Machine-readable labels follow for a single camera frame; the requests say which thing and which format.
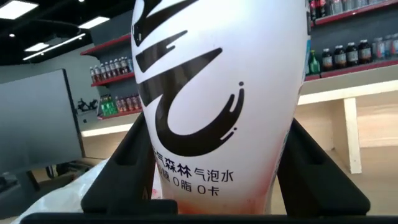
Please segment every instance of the wooden counter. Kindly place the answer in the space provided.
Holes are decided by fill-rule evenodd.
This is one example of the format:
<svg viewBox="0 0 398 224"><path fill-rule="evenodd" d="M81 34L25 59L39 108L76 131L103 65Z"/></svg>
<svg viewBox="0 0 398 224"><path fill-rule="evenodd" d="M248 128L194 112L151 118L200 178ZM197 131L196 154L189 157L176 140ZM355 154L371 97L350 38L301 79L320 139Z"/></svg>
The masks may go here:
<svg viewBox="0 0 398 224"><path fill-rule="evenodd" d="M81 127L87 157L109 157L139 114ZM361 148L398 146L398 65L305 82L295 118L352 174Z"/></svg>

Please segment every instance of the computer monitor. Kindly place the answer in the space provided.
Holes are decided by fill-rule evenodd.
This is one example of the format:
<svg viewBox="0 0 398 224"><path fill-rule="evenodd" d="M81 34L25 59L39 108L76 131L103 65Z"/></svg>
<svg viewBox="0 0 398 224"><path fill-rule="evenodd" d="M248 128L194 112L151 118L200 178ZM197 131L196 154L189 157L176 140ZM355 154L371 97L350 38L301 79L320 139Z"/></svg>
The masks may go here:
<svg viewBox="0 0 398 224"><path fill-rule="evenodd" d="M71 178L40 186L31 170L84 156L65 70L0 85L0 176L19 182L0 192L0 219L19 215Z"/></svg>

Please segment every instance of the store shelf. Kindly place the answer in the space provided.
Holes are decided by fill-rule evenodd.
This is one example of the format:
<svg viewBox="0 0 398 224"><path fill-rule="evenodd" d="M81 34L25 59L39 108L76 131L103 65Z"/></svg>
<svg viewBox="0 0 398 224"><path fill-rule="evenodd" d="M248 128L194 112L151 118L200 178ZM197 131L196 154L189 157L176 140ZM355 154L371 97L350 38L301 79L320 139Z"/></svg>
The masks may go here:
<svg viewBox="0 0 398 224"><path fill-rule="evenodd" d="M80 55L90 55L96 57L97 55L100 55L103 52L107 52L109 49L130 43L130 40L131 40L131 34L126 34L117 39L113 39L103 44L99 44L93 47L92 49L88 49L80 53Z"/></svg>
<svg viewBox="0 0 398 224"><path fill-rule="evenodd" d="M354 9L352 11L343 12L343 13L340 13L340 14L337 14L337 15L326 16L324 18L317 19L315 21L315 24L317 26L319 26L321 24L326 24L326 23L329 23L329 22L338 21L340 19L345 19L347 17L353 17L355 15L362 14L362 13L369 12L369 11L373 11L373 10L376 10L376 9L389 7L392 4L398 4L398 0L388 0L388 1L385 1L385 2L372 4L370 6L365 6L365 7L359 8L359 9Z"/></svg>
<svg viewBox="0 0 398 224"><path fill-rule="evenodd" d="M312 81L312 80L317 80L317 79L320 79L321 78L321 76L320 76L320 74L316 74L316 75L307 75L306 77L305 77L305 82L308 82L308 81Z"/></svg>
<svg viewBox="0 0 398 224"><path fill-rule="evenodd" d="M134 111L127 111L127 112L122 112L114 115L109 115L109 116L98 116L98 119L109 119L109 118L117 118L120 116L125 116L125 115L130 115L130 114L136 114L136 113L141 113L142 109L139 110L134 110Z"/></svg>
<svg viewBox="0 0 398 224"><path fill-rule="evenodd" d="M345 75L353 72L362 72L365 70L369 69L375 69L375 68L382 68L382 67L387 67L391 65L398 65L398 59L392 59L392 60L385 60L381 62L374 62L366 65L358 65L355 67L351 68L344 68L340 70L335 70L331 72L322 72L321 73L321 78L328 78L328 77L335 77L337 75Z"/></svg>
<svg viewBox="0 0 398 224"><path fill-rule="evenodd" d="M134 72L131 72L131 73L127 73L127 74L124 74L124 75L116 76L114 78L109 78L109 79L104 80L104 81L93 83L93 84L91 84L91 86L103 86L103 85L106 85L106 84L109 84L109 83L112 83L112 82L118 82L120 80L124 80L124 79L127 79L127 78L132 78L134 76L135 76Z"/></svg>

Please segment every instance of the ceiling light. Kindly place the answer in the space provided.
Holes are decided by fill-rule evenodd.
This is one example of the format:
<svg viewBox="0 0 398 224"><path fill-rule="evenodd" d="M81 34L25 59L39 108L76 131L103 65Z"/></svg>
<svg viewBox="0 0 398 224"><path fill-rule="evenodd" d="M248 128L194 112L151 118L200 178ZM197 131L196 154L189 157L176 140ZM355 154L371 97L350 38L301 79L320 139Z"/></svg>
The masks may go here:
<svg viewBox="0 0 398 224"><path fill-rule="evenodd" d="M12 0L0 6L0 19L17 19L39 6L35 3Z"/></svg>
<svg viewBox="0 0 398 224"><path fill-rule="evenodd" d="M57 47L61 47L62 45L65 45L65 44L70 43L70 42L72 42L72 41L74 41L74 40L76 40L76 39L79 39L80 37L84 37L85 35L86 35L86 34L80 34L80 35L78 35L78 36L76 36L76 37L72 37L71 39L62 42L61 44L54 45L54 46L49 47L49 48L47 48L47 49L45 49L45 50L42 50L41 52L37 52L37 53L35 53L35 54L32 54L32 55L30 55L30 56L24 58L24 60L28 60L28 59L31 59L32 57L36 57L36 56L38 56L38 55L44 54L44 53L46 53L46 52L48 52L48 51L50 51L50 50L52 50L52 49L56 49Z"/></svg>
<svg viewBox="0 0 398 224"><path fill-rule="evenodd" d="M109 18L98 16L97 18L92 19L92 20L80 25L79 28L81 28L81 29L90 29L90 28L93 28L94 26L100 25L101 23L106 22L108 20L109 20Z"/></svg>
<svg viewBox="0 0 398 224"><path fill-rule="evenodd" d="M38 44L35 44L35 45L29 47L28 49L25 49L25 51L26 52L36 52L36 51L40 51L48 46L50 46L50 45L45 44L45 43L38 43Z"/></svg>

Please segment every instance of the black brush stroke graphic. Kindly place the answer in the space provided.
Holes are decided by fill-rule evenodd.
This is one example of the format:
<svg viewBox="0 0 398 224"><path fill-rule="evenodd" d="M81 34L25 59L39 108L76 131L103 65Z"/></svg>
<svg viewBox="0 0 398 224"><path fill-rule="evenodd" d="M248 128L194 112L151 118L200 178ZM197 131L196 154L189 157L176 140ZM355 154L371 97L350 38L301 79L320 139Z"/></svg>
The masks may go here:
<svg viewBox="0 0 398 224"><path fill-rule="evenodd" d="M158 43L151 45L141 53L136 55L136 60L139 68L142 72L146 72L149 67L155 64L159 59L161 59L164 55L172 51L175 46L170 46L167 48L169 44L186 34L188 31L182 31L178 34L175 34L169 38L159 41Z"/></svg>
<svg viewBox="0 0 398 224"><path fill-rule="evenodd" d="M193 134L175 134L167 122L171 104L180 90L221 52L221 48L212 50L138 85L142 103L145 106L161 96L155 115L157 135L162 145L174 154L179 156L208 154L219 148L234 134L231 131L225 136L235 125L243 108L243 88L239 91L238 102L233 111L230 110L234 102L234 94L230 96L219 115L210 124Z"/></svg>
<svg viewBox="0 0 398 224"><path fill-rule="evenodd" d="M161 0L146 0L144 1L144 10L141 17L133 25L133 36L136 46L140 46L150 33L152 33L163 22L170 19L172 16L179 13L192 3L198 0L186 0L169 6L165 9L156 12L148 17L149 13L161 2Z"/></svg>

